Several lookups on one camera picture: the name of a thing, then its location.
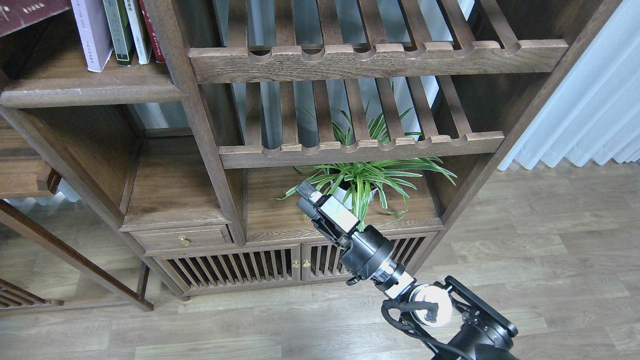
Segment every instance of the white pot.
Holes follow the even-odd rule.
[[[375,188],[375,189],[371,190],[371,194],[369,195],[369,202],[373,201],[373,197],[374,197],[374,195],[376,195],[377,192],[378,192],[378,188]],[[343,189],[343,188],[341,188],[339,186],[335,190],[335,193],[333,193],[333,196],[335,196],[336,199],[341,201],[341,203],[343,203],[344,206],[347,209],[352,210],[351,194],[349,194],[349,197],[347,199],[344,198],[345,195],[347,195],[347,190],[345,190],[345,189]]]

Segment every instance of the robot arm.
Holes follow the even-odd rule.
[[[435,354],[432,360],[515,359],[509,350],[518,329],[462,283],[447,276],[443,284],[417,284],[403,264],[391,260],[393,244],[373,226],[357,231],[360,221],[354,214],[306,181],[297,192],[301,196],[297,205],[314,227],[344,249],[340,262],[354,275],[347,285],[372,280],[389,298],[382,303],[383,317],[391,326],[421,340]],[[450,342],[441,343],[426,329],[447,323],[454,308],[464,324]],[[397,320],[390,309],[400,310]]]

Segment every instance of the shelf board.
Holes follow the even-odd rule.
[[[180,101],[183,97],[165,64],[140,65],[134,58],[130,67],[119,67],[112,54],[102,72],[88,71],[73,13],[67,11],[52,19],[19,78],[0,92],[0,104],[44,108]]]
[[[362,51],[343,44],[333,1],[318,3],[324,44],[318,49],[296,43],[291,3],[275,9],[277,44],[263,51],[247,46],[247,5],[233,1],[227,47],[192,48],[189,57],[199,83],[304,81],[389,76],[550,72],[568,48],[564,40],[520,40],[495,0],[480,0],[480,18],[496,39],[477,40],[455,0],[438,0],[452,42],[433,41],[415,0],[399,1],[411,45],[389,44],[376,2],[360,0],[360,18],[367,37]]]
[[[52,196],[60,175],[0,117],[0,199]]]
[[[149,138],[121,231],[227,224],[192,136]]]
[[[296,206],[297,196],[287,200],[279,198],[291,187],[300,184],[308,175],[301,174],[292,167],[253,168],[247,170],[247,246],[269,241],[311,242],[325,240],[314,229],[311,220]],[[366,223],[375,226],[385,236],[407,233],[425,233],[443,229],[431,190],[423,177],[408,180],[418,190],[409,190],[409,212],[398,222],[390,222],[396,217],[382,210],[376,197],[369,204]],[[389,190],[388,211],[404,210],[402,197]]]
[[[325,81],[313,81],[318,142],[304,147],[298,141],[298,125],[292,83],[280,83],[283,144],[275,149],[262,145],[266,133],[260,86],[246,84],[245,145],[221,146],[220,158],[225,168],[281,167],[347,163],[354,161],[392,160],[429,156],[452,156],[494,152],[504,140],[501,131],[475,133],[463,111],[450,76],[437,76],[443,101],[434,114],[418,77],[406,78],[417,116],[421,136],[418,140],[405,136],[389,79],[376,79],[390,141],[372,140],[367,130],[360,85],[356,79],[344,80],[353,122],[355,142],[342,145],[335,141],[331,110]]]

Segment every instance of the wooden cabinet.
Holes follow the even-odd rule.
[[[426,174],[401,221],[377,202],[367,218],[414,272],[620,1],[477,0],[467,20],[457,1],[438,0],[452,40],[436,41],[419,2],[399,0],[396,26],[408,41],[398,42],[376,1],[355,3],[364,42],[344,41],[337,2],[309,1],[319,40],[299,43],[292,2],[275,0],[275,25],[263,29],[275,41],[255,45],[248,1],[149,1],[166,65],[112,61],[100,74],[85,70],[72,16],[61,14],[22,71],[0,64],[0,115],[181,296],[348,276],[294,199],[271,200],[304,179],[291,165],[439,156],[457,186]],[[11,40],[29,44],[20,33]],[[431,103],[427,75],[438,83]],[[417,138],[404,135],[391,77],[409,89]],[[336,79],[351,145],[333,137]],[[300,136],[299,81],[312,89],[312,141]],[[264,97],[276,83],[277,97]],[[364,90],[380,102],[387,143],[366,131]],[[189,127],[139,129],[122,106],[162,101],[180,101]],[[271,106],[280,109],[274,128],[264,121]],[[389,203],[404,209],[402,199]]]

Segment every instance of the cabinet door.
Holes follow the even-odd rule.
[[[285,286],[300,281],[300,245],[156,258],[185,295]]]
[[[389,239],[394,244],[391,258],[411,269],[417,265],[420,255],[427,249],[437,232],[412,234]],[[319,282],[352,277],[339,261],[342,253],[328,241],[302,244],[302,281]]]

